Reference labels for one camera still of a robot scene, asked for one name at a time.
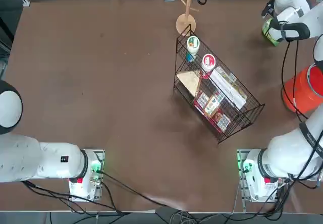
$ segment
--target food package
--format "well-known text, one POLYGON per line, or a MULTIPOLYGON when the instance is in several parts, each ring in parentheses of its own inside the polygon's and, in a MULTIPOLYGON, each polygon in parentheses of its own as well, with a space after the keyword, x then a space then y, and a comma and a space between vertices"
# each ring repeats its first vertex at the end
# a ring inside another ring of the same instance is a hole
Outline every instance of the food package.
POLYGON ((208 103, 209 97, 200 90, 194 100, 194 106, 204 115, 204 107, 208 103))
POLYGON ((212 117, 217 127, 224 133, 230 124, 230 119, 224 114, 221 108, 219 108, 212 117))
POLYGON ((215 92, 214 95, 210 97, 208 100, 204 112, 205 116, 211 118, 215 112, 217 111, 218 107, 220 106, 221 101, 224 99, 224 95, 218 90, 215 92))
POLYGON ((187 88, 187 90, 193 95, 196 96, 199 87, 199 71, 184 71, 179 72, 176 76, 182 82, 182 84, 187 88))
POLYGON ((210 78, 216 87, 218 87, 226 97, 241 109, 247 101, 247 95, 235 83, 236 77, 233 74, 228 75, 220 66, 216 67, 210 78))

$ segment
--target black cable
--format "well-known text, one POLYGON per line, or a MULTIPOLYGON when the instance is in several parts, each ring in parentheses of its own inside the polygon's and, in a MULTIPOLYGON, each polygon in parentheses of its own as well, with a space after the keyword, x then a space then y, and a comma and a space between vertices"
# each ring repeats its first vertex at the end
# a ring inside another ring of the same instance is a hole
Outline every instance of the black cable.
POLYGON ((322 136, 323 136, 323 130, 321 131, 321 133, 320 133, 320 135, 319 135, 319 137, 318 137, 318 139, 317 139, 317 141, 316 141, 316 143, 315 143, 315 146, 313 147, 313 150, 312 150, 312 152, 311 152, 311 154, 310 154, 310 156, 309 156, 309 158, 308 158, 308 160, 307 160, 306 164, 305 164, 305 165, 304 165, 304 167, 302 168, 301 172, 298 174, 297 178, 295 178, 295 179, 294 179, 294 178, 292 178, 292 180, 293 180, 294 182, 293 182, 291 185, 289 185, 289 187, 288 187, 288 189, 287 189, 287 192, 286 192, 286 193, 284 194, 284 196, 283 196, 282 201, 281 201, 280 203, 278 203, 278 201, 277 201, 277 202, 275 203, 274 208, 273 208, 271 211, 269 211, 269 212, 268 212, 268 214, 273 215, 273 214, 275 214, 277 211, 281 210, 281 208, 283 208, 283 207, 284 207, 284 204, 285 204, 286 200, 288 199, 288 196, 289 196, 289 193, 290 193, 291 188, 294 186, 294 184, 295 184, 295 183, 297 183, 297 182, 299 181, 300 176, 304 173, 304 171, 305 171, 305 170, 306 170, 306 168, 308 167, 309 163, 311 162, 311 160, 312 160, 312 158, 313 158, 313 156, 314 156, 314 154, 315 154, 315 152, 316 152, 316 149, 317 149, 317 147, 318 147, 318 145, 319 145, 319 142, 320 142, 320 140, 321 140, 322 136))
POLYGON ((281 213, 279 214, 279 216, 276 219, 270 219, 269 217, 265 216, 265 218, 267 220, 271 220, 271 221, 278 221, 283 215, 283 208, 281 209, 281 213))
POLYGON ((226 219, 226 221, 223 224, 227 224, 227 222, 230 220, 229 218, 226 219))
POLYGON ((198 222, 197 222, 197 219, 195 219, 195 217, 194 217, 193 215, 191 215, 189 212, 187 212, 187 217, 188 217, 188 215, 190 215, 190 216, 192 217, 192 219, 193 219, 196 223, 198 223, 198 222))
MULTIPOLYGON (((295 52, 295 67, 294 67, 294 80, 293 80, 293 100, 295 100, 295 83, 296 83, 296 72, 297 72, 297 54, 298 54, 298 40, 296 41, 296 52, 295 52)), ((297 118, 302 122, 301 117, 299 116, 298 110, 295 110, 297 118)))
POLYGON ((111 221, 109 224, 112 224, 112 223, 116 222, 117 220, 119 220, 119 219, 120 219, 120 218, 122 218, 122 217, 123 217, 123 216, 118 217, 117 219, 115 219, 115 220, 111 221))
POLYGON ((162 218, 157 212, 155 212, 155 214, 166 224, 169 224, 164 218, 162 218))
POLYGON ((307 184, 305 184, 305 183, 303 183, 303 182, 301 182, 301 181, 298 181, 301 185, 303 185, 303 186, 305 186, 306 188, 308 188, 308 189, 312 189, 312 190, 314 190, 314 189, 317 189, 318 188, 318 186, 317 185, 315 185, 315 186, 308 186, 307 184))
POLYGON ((129 187, 129 186, 127 186, 126 184, 122 183, 121 181, 117 180, 116 178, 112 177, 111 175, 108 175, 107 173, 105 173, 105 172, 103 172, 103 171, 98 170, 98 171, 96 171, 96 172, 97 172, 97 173, 99 173, 99 174, 103 174, 103 175, 105 175, 105 176, 108 176, 110 179, 112 179, 112 180, 116 181, 117 183, 119 183, 119 184, 120 184, 120 185, 122 185, 123 187, 127 188, 127 189, 128 189, 128 190, 130 190, 131 192, 133 192, 133 193, 135 193, 135 194, 137 194, 137 195, 141 196, 142 198, 144 198, 144 199, 146 199, 146 200, 149 200, 150 202, 152 202, 152 203, 154 203, 154 204, 157 204, 157 205, 160 205, 160 206, 166 206, 166 207, 168 207, 167 205, 164 205, 164 204, 162 204, 162 203, 159 203, 158 201, 154 201, 154 200, 152 200, 152 199, 148 198, 147 196, 144 196, 143 194, 141 194, 141 193, 139 193, 138 191, 136 191, 136 190, 134 190, 134 189, 130 188, 130 187, 129 187))
POLYGON ((104 207, 108 207, 108 208, 110 208, 110 209, 113 210, 113 207, 111 207, 111 206, 108 206, 108 205, 105 205, 105 204, 101 204, 101 203, 98 203, 98 202, 95 202, 95 201, 92 201, 92 200, 88 200, 88 199, 83 198, 83 197, 80 197, 80 196, 71 195, 71 194, 64 194, 64 193, 58 193, 58 192, 55 192, 55 191, 51 191, 51 190, 48 190, 48 189, 45 189, 45 188, 41 188, 39 186, 36 186, 34 183, 32 183, 30 181, 24 181, 24 182, 28 182, 29 186, 31 188, 34 188, 34 189, 38 189, 38 190, 42 190, 42 191, 46 191, 46 192, 51 192, 52 194, 55 194, 55 195, 67 196, 69 198, 70 197, 74 197, 74 198, 77 198, 77 199, 86 200, 86 201, 91 202, 93 204, 100 205, 100 206, 104 206, 104 207))
POLYGON ((262 211, 262 209, 264 208, 264 206, 266 205, 266 203, 269 201, 269 199, 271 198, 271 196, 279 189, 279 187, 275 188, 274 191, 272 191, 272 193, 268 196, 267 200, 263 203, 262 207, 260 208, 260 210, 256 213, 253 214, 253 216, 248 217, 248 218, 244 218, 244 219, 232 219, 229 216, 225 216, 224 214, 221 214, 222 216, 224 216, 226 219, 228 220, 235 220, 235 221, 243 221, 243 220, 250 220, 255 218, 256 216, 258 216, 260 214, 260 212, 262 211))
POLYGON ((86 220, 86 219, 89 219, 89 218, 94 218, 95 216, 86 216, 86 217, 84 217, 84 218, 82 218, 82 219, 79 219, 79 220, 77 220, 77 221, 75 221, 75 222, 73 222, 73 224, 76 224, 76 223, 79 223, 79 222, 81 222, 81 221, 83 221, 83 220, 86 220))
POLYGON ((307 176, 306 178, 299 179, 299 181, 302 181, 302 180, 308 180, 308 179, 310 179, 310 178, 314 177, 314 176, 315 176, 315 175, 317 175, 319 172, 321 172, 321 170, 322 170, 322 169, 323 169, 323 163, 321 164, 321 167, 319 167, 319 169, 318 169, 315 173, 313 173, 313 174, 311 174, 311 175, 307 176))
POLYGON ((101 182, 101 184, 103 184, 103 186, 105 187, 105 189, 107 190, 109 196, 110 196, 110 200, 111 200, 111 204, 113 206, 113 208, 115 209, 115 211, 117 212, 117 214, 119 215, 122 215, 122 212, 119 211, 117 208, 116 208, 116 205, 115 205, 115 202, 113 201, 113 198, 112 198, 112 194, 111 194, 111 191, 109 189, 109 187, 104 183, 104 182, 101 182))
POLYGON ((286 92, 286 88, 285 88, 285 85, 284 85, 284 66, 285 66, 285 61, 286 61, 286 56, 287 56, 287 53, 288 53, 288 49, 289 49, 289 46, 290 46, 291 42, 289 41, 288 44, 287 44, 287 48, 286 48, 286 51, 285 51, 285 55, 284 55, 284 59, 283 59, 283 64, 282 64, 282 71, 281 71, 281 81, 282 81, 282 85, 283 85, 283 90, 284 90, 284 93, 288 99, 288 101, 291 103, 291 105, 295 108, 295 110, 297 110, 300 115, 302 115, 305 119, 307 119, 307 116, 304 115, 295 105, 294 103, 292 102, 292 100, 288 97, 287 95, 287 92, 286 92))
POLYGON ((50 198, 54 198, 54 199, 58 199, 60 200, 62 203, 64 203, 66 206, 68 206, 72 211, 74 211, 75 213, 77 214, 87 214, 87 215, 96 215, 96 214, 93 214, 93 213, 88 213, 86 212, 79 204, 77 204, 76 202, 74 201, 70 201, 69 199, 67 198, 64 198, 64 197, 58 197, 58 196, 55 196, 54 194, 52 194, 51 192, 48 192, 50 195, 47 195, 47 194, 44 194, 44 193, 40 193, 38 191, 35 191, 33 190, 30 186, 28 186, 28 184, 25 184, 24 182, 22 182, 30 191, 34 192, 35 194, 37 195, 40 195, 40 196, 46 196, 46 197, 50 197, 50 198), (82 212, 78 212, 77 210, 75 210, 73 207, 71 207, 69 204, 65 203, 63 200, 66 200, 66 201, 69 201, 73 204, 75 204, 76 206, 78 206, 82 212))

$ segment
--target wire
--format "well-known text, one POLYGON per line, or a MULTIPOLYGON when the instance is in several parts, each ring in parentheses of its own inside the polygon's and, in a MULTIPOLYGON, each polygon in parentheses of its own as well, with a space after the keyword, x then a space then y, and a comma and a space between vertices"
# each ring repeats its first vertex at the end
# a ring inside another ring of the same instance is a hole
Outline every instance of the wire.
POLYGON ((316 152, 316 149, 317 149, 317 147, 319 145, 319 142, 320 142, 320 140, 321 140, 322 137, 323 137, 323 130, 321 131, 318 139, 316 140, 315 146, 313 147, 313 150, 312 150, 312 152, 311 152, 311 154, 310 154, 310 156, 309 156, 306 164, 302 168, 301 172, 298 174, 297 178, 295 178, 295 179, 294 178, 291 178, 294 182, 291 185, 289 185, 286 193, 284 194, 284 196, 282 198, 282 201, 280 201, 280 202, 277 201, 275 203, 274 208, 271 211, 267 212, 268 214, 273 215, 273 214, 275 214, 279 210, 282 211, 282 209, 284 207, 284 204, 285 204, 286 200, 288 199, 288 196, 289 196, 289 193, 290 193, 291 188, 294 186, 295 183, 299 182, 300 176, 302 176, 302 174, 304 173, 304 171, 308 167, 309 163, 311 162, 311 160, 312 160, 312 158, 313 158, 313 156, 314 156, 314 154, 316 152))
POLYGON ((87 220, 87 219, 90 219, 90 218, 94 218, 94 217, 99 218, 99 217, 103 217, 103 216, 107 216, 107 217, 109 217, 109 216, 119 216, 119 215, 98 215, 98 214, 96 214, 95 216, 86 216, 86 217, 84 217, 84 218, 82 218, 82 219, 79 219, 79 220, 75 221, 75 222, 74 222, 74 223, 72 223, 72 224, 77 224, 77 223, 79 223, 79 222, 81 222, 81 221, 83 221, 83 220, 87 220))
MULTIPOLYGON (((298 41, 296 41, 296 52, 295 52, 295 67, 294 67, 294 80, 293 80, 293 101, 296 105, 295 101, 295 83, 296 83, 296 71, 297 71, 297 54, 298 54, 298 41)), ((295 111, 297 118, 300 122, 302 122, 301 117, 299 116, 298 110, 295 111)))
POLYGON ((166 224, 169 224, 164 218, 162 218, 156 211, 155 211, 155 214, 163 221, 165 222, 166 224))
POLYGON ((98 202, 95 202, 95 201, 92 201, 92 200, 88 200, 86 198, 83 198, 83 197, 80 197, 80 196, 76 196, 76 195, 71 195, 71 194, 64 194, 64 193, 58 193, 58 192, 55 192, 55 191, 51 191, 51 190, 48 190, 48 189, 45 189, 45 188, 41 188, 37 185, 35 185, 34 183, 30 182, 30 181, 23 181, 25 183, 28 183, 29 187, 31 188, 34 188, 34 189, 37 189, 37 190, 42 190, 42 191, 46 191, 46 192, 51 192, 52 194, 54 195, 61 195, 61 196, 67 196, 67 197, 74 197, 74 198, 77 198, 77 199, 81 199, 81 200, 86 200, 88 202, 91 202, 93 204, 96 204, 96 205, 100 205, 100 206, 104 206, 104 207, 108 207, 110 209, 113 210, 113 207, 111 206, 108 206, 108 205, 105 205, 105 204, 101 204, 101 203, 98 203, 98 202))
POLYGON ((138 191, 136 191, 136 190, 134 190, 134 189, 130 188, 130 187, 129 187, 129 186, 127 186, 126 184, 122 183, 121 181, 117 180, 116 178, 112 177, 111 175, 108 175, 107 173, 105 173, 105 172, 103 172, 103 171, 98 170, 98 171, 96 171, 96 172, 97 172, 97 173, 99 173, 99 174, 103 174, 103 175, 105 175, 105 176, 109 177, 110 179, 112 179, 112 180, 116 181, 117 183, 119 183, 120 185, 122 185, 123 187, 125 187, 126 189, 130 190, 131 192, 133 192, 133 193, 135 193, 135 194, 137 194, 137 195, 141 196, 142 198, 144 198, 144 199, 146 199, 146 200, 148 200, 148 201, 150 201, 150 202, 152 202, 152 203, 154 203, 154 204, 157 204, 157 205, 160 205, 160 206, 166 206, 166 207, 168 207, 167 205, 164 205, 164 204, 162 204, 162 203, 159 203, 158 201, 154 201, 154 200, 152 200, 152 199, 148 198, 147 196, 145 196, 145 195, 143 195, 143 194, 139 193, 138 191))
POLYGON ((65 203, 63 200, 66 200, 66 201, 69 201, 67 198, 64 198, 64 197, 58 197, 58 196, 55 196, 54 194, 52 194, 51 192, 48 192, 50 195, 47 195, 47 194, 43 194, 43 193, 40 193, 40 192, 38 192, 38 191, 35 191, 35 190, 33 190, 30 186, 28 186, 28 184, 25 184, 24 182, 23 182, 23 184, 30 190, 30 191, 32 191, 32 192, 34 192, 35 194, 38 194, 38 195, 41 195, 41 196, 47 196, 47 197, 50 197, 50 198, 54 198, 54 199, 58 199, 58 200, 60 200, 62 203, 64 203, 65 205, 67 205, 72 211, 74 211, 75 213, 77 213, 77 214, 88 214, 88 215, 96 215, 96 214, 91 214, 91 213, 88 213, 88 212, 86 212, 84 209, 82 209, 82 207, 79 205, 79 204, 77 204, 77 203, 75 203, 75 202, 73 202, 73 201, 71 201, 73 204, 75 204, 76 206, 78 206, 81 210, 82 210, 82 212, 78 212, 78 211, 76 211, 74 208, 72 208, 69 204, 67 204, 67 203, 65 203))
POLYGON ((106 190, 107 190, 107 192, 108 192, 108 194, 109 194, 109 196, 110 196, 111 204, 112 204, 113 208, 115 209, 115 211, 116 211, 119 215, 122 215, 122 212, 121 212, 121 211, 119 211, 119 210, 116 208, 116 205, 115 205, 115 203, 114 203, 114 201, 113 201, 112 194, 111 194, 111 191, 110 191, 109 187, 108 187, 104 182, 101 182, 101 184, 103 184, 103 186, 106 188, 106 190))
POLYGON ((281 71, 281 81, 282 81, 282 86, 283 86, 283 90, 284 90, 284 93, 288 99, 288 101, 292 104, 292 106, 295 108, 295 110, 297 110, 300 115, 302 115, 305 119, 307 119, 307 116, 304 115, 295 105, 294 103, 291 101, 291 99, 288 97, 287 95, 287 92, 286 92, 286 88, 285 88, 285 84, 284 84, 284 66, 285 66, 285 61, 286 61, 286 56, 287 56, 287 53, 288 53, 288 49, 289 49, 289 46, 290 46, 291 42, 289 41, 288 44, 287 44, 287 48, 286 48, 286 51, 285 51, 285 55, 284 55, 284 59, 283 59, 283 64, 282 64, 282 71, 281 71))
POLYGON ((303 182, 301 182, 301 181, 299 181, 299 183, 301 184, 301 185, 303 185, 303 186, 305 186, 306 188, 308 188, 308 189, 317 189, 318 188, 318 185, 315 185, 315 186, 308 186, 307 184, 305 184, 305 183, 303 183, 303 182))
POLYGON ((119 219, 120 219, 120 218, 122 218, 122 217, 123 217, 123 216, 118 217, 117 219, 115 219, 115 220, 111 221, 109 224, 112 224, 112 223, 116 222, 117 220, 119 220, 119 219))
POLYGON ((269 201, 269 199, 271 198, 271 196, 278 190, 278 189, 280 189, 281 187, 283 187, 284 186, 284 184, 283 185, 281 185, 281 186, 279 186, 279 187, 277 187, 277 188, 275 188, 274 189, 274 191, 272 191, 272 193, 268 196, 268 198, 267 198, 267 200, 264 202, 264 204, 262 205, 262 207, 260 208, 260 210, 256 213, 256 214, 254 214, 253 216, 251 216, 251 217, 248 217, 248 218, 244 218, 244 219, 232 219, 231 217, 227 217, 227 216, 225 216, 224 214, 221 214, 222 216, 224 216, 226 219, 229 219, 229 220, 235 220, 235 221, 243 221, 243 220, 250 220, 250 219, 253 219, 253 218, 255 218, 256 216, 258 216, 259 214, 260 214, 260 212, 262 211, 262 209, 264 208, 264 206, 266 205, 266 203, 269 201))
POLYGON ((212 217, 214 217, 216 215, 219 215, 219 214, 212 214, 212 215, 205 216, 202 219, 197 219, 192 214, 190 214, 190 213, 188 213, 186 211, 180 211, 180 210, 178 210, 178 211, 174 212, 171 215, 169 224, 174 224, 174 219, 177 216, 180 217, 180 224, 187 223, 187 222, 190 222, 192 224, 200 224, 203 221, 210 220, 212 217))

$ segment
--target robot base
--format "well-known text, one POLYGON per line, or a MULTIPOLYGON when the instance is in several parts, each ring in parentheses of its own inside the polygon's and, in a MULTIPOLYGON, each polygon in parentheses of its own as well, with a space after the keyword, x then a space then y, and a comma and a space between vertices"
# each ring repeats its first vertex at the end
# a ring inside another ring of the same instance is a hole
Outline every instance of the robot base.
MULTIPOLYGON (((278 187, 278 181, 266 183, 265 178, 260 174, 257 162, 259 153, 260 149, 251 150, 243 162, 243 172, 247 180, 252 202, 265 202, 269 195, 278 187)), ((276 192, 270 196, 267 202, 274 202, 275 196, 276 192)))
MULTIPOLYGON (((84 149, 88 157, 88 168, 85 176, 77 181, 69 180, 70 194, 86 198, 91 201, 97 201, 102 196, 101 181, 102 174, 95 172, 96 170, 103 171, 104 167, 104 149, 84 149)), ((71 201, 86 202, 86 200, 71 197, 71 201)))

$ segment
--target yogurt cup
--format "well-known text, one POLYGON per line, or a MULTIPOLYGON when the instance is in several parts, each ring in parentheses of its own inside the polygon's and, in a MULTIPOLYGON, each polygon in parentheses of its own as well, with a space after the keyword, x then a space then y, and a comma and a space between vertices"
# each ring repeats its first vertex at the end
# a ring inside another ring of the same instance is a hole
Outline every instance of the yogurt cup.
POLYGON ((207 79, 216 66, 216 59, 212 54, 205 54, 202 59, 201 76, 203 79, 207 79))
POLYGON ((186 60, 192 62, 196 59, 197 52, 200 48, 200 40, 196 36, 190 36, 186 41, 186 60))

